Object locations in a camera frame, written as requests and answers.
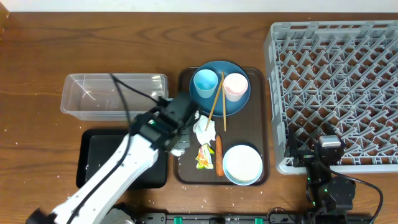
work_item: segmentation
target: wooden table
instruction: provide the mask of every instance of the wooden table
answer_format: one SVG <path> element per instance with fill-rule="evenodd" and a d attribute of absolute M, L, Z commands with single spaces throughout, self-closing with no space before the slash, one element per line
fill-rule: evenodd
<path fill-rule="evenodd" d="M 50 212 L 64 202 L 77 191 L 82 133 L 121 125 L 63 114 L 68 74 L 164 73 L 175 96 L 180 71 L 211 60 L 265 73 L 262 45 L 274 22 L 383 19 L 398 14 L 11 13 L 0 43 L 0 223 L 22 223 L 37 207 Z M 170 160 L 164 187 L 126 192 L 121 200 L 140 210 L 183 213 L 304 211 L 306 177 L 279 174 L 269 144 L 271 177 L 260 187 L 182 187 Z M 384 193 L 377 223 L 398 222 L 398 174 L 354 176 Z M 375 190 L 357 185 L 354 212 L 373 214 L 378 201 Z"/>

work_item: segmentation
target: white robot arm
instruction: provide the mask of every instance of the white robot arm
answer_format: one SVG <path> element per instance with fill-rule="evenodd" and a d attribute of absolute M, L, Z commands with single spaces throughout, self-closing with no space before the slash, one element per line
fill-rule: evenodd
<path fill-rule="evenodd" d="M 49 216 L 36 210 L 26 223 L 99 224 L 124 191 L 152 167 L 159 150 L 180 156 L 173 147 L 182 130 L 193 124 L 198 105 L 183 93 L 172 101 L 160 100 L 158 106 L 136 116 L 116 152 L 77 193 Z"/>

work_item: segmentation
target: crumpled napkin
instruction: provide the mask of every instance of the crumpled napkin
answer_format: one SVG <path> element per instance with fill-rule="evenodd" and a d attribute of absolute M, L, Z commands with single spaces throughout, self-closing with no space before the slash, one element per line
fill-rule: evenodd
<path fill-rule="evenodd" d="M 197 111 L 195 113 L 195 118 L 196 119 L 199 118 L 199 111 Z M 215 122 L 210 121 L 210 124 L 207 127 L 207 131 L 205 131 L 207 121 L 208 121 L 208 117 L 206 117 L 204 115 L 200 115 L 199 120 L 193 125 L 193 132 L 197 135 L 198 142 L 200 143 L 201 146 L 206 143 L 210 145 L 211 140 L 213 140 L 213 141 L 216 140 Z"/>

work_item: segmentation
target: snack wrapper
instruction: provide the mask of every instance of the snack wrapper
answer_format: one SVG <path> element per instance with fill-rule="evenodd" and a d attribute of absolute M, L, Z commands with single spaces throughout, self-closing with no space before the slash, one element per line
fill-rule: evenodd
<path fill-rule="evenodd" d="M 198 161 L 197 169 L 213 169 L 214 166 L 211 163 L 211 155 L 214 151 L 211 149 L 209 144 L 204 144 L 199 148 L 198 156 L 196 160 Z"/>

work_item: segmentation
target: cable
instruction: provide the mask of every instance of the cable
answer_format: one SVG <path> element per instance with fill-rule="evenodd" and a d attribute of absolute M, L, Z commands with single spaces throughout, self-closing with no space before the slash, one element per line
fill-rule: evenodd
<path fill-rule="evenodd" d="M 320 164 L 321 164 L 322 169 L 324 169 L 324 170 L 326 170 L 328 172 L 331 172 L 332 174 L 335 174 L 335 175 L 340 176 L 340 177 L 344 177 L 344 178 L 346 178 L 348 180 L 353 180 L 353 181 L 358 182 L 360 184 L 364 184 L 364 185 L 366 185 L 368 187 L 372 187 L 374 190 L 377 190 L 377 192 L 379 192 L 379 195 L 380 195 L 379 206 L 377 206 L 376 212 L 374 213 L 372 219 L 370 219 L 370 222 L 369 222 L 369 224 L 373 224 L 374 221 L 376 220 L 377 216 L 379 215 L 379 212 L 380 212 L 381 207 L 383 205 L 383 193 L 381 192 L 380 188 L 378 188 L 375 185 L 370 184 L 370 183 L 368 183 L 366 181 L 359 180 L 359 179 L 356 179 L 354 177 L 350 177 L 350 176 L 347 176 L 347 175 L 344 175 L 344 174 L 340 174 L 339 172 L 333 171 L 330 168 L 327 168 L 322 162 Z"/>
<path fill-rule="evenodd" d="M 270 214 L 273 210 L 275 210 L 275 212 L 277 212 L 278 209 L 281 209 L 282 212 L 286 212 L 286 210 L 285 210 L 284 208 L 282 208 L 282 207 L 274 207 L 274 208 L 272 208 L 271 210 L 269 210 L 269 212 L 268 212 L 268 214 L 267 214 L 267 221 L 269 221 L 269 214 Z M 290 216 L 290 214 L 286 213 L 286 215 L 289 216 L 289 218 L 294 222 L 294 224 L 297 223 L 297 220 L 294 219 L 294 218 L 292 218 L 292 217 Z"/>
<path fill-rule="evenodd" d="M 118 83 L 122 84 L 123 86 L 125 86 L 125 87 L 128 88 L 129 90 L 134 91 L 134 92 L 140 94 L 141 96 L 144 96 L 144 97 L 146 97 L 146 98 L 151 99 L 151 100 L 152 100 L 153 102 L 155 102 L 156 104 L 159 103 L 157 100 L 153 99 L 153 98 L 150 97 L 149 95 L 147 95 L 147 94 L 145 94 L 145 93 L 143 93 L 143 92 L 141 92 L 141 91 L 138 91 L 138 90 L 134 89 L 133 87 L 131 87 L 131 86 L 125 84 L 124 82 L 120 81 L 120 80 L 119 80 L 118 78 L 116 78 L 113 74 L 110 74 L 110 75 L 112 76 L 113 82 L 118 82 Z"/>
<path fill-rule="evenodd" d="M 116 163 L 116 165 L 111 169 L 111 171 L 106 174 L 106 176 L 98 182 L 98 184 L 90 191 L 88 192 L 88 194 L 86 195 L 86 197 L 79 203 L 79 205 L 74 209 L 74 211 L 72 212 L 72 214 L 70 215 L 70 218 L 67 221 L 67 224 L 71 224 L 73 219 L 78 216 L 80 209 L 84 206 L 84 204 L 87 202 L 87 200 L 98 190 L 98 188 L 119 168 L 119 166 L 123 163 L 123 160 L 126 158 L 127 156 L 127 152 L 130 148 L 130 140 L 131 140 L 131 135 L 130 135 L 130 130 L 131 130 L 131 119 L 130 119 L 130 113 L 129 113 L 129 108 L 127 107 L 127 103 L 126 103 L 126 99 L 124 98 L 122 91 L 120 89 L 120 86 L 118 85 L 118 83 L 126 86 L 128 89 L 135 91 L 136 93 L 146 96 L 148 98 L 151 98 L 150 96 L 147 96 L 144 93 L 141 93 L 138 90 L 135 90 L 131 87 L 129 87 L 128 85 L 126 85 L 125 83 L 123 83 L 122 81 L 118 80 L 112 73 L 110 73 L 113 82 L 116 86 L 116 89 L 118 90 L 119 96 L 122 100 L 123 106 L 124 106 L 124 110 L 126 111 L 126 119 L 127 119 L 127 124 L 129 126 L 129 136 L 128 136 L 128 142 L 127 142 L 127 146 L 126 146 L 126 150 L 124 151 L 124 154 L 122 155 L 121 159 Z"/>

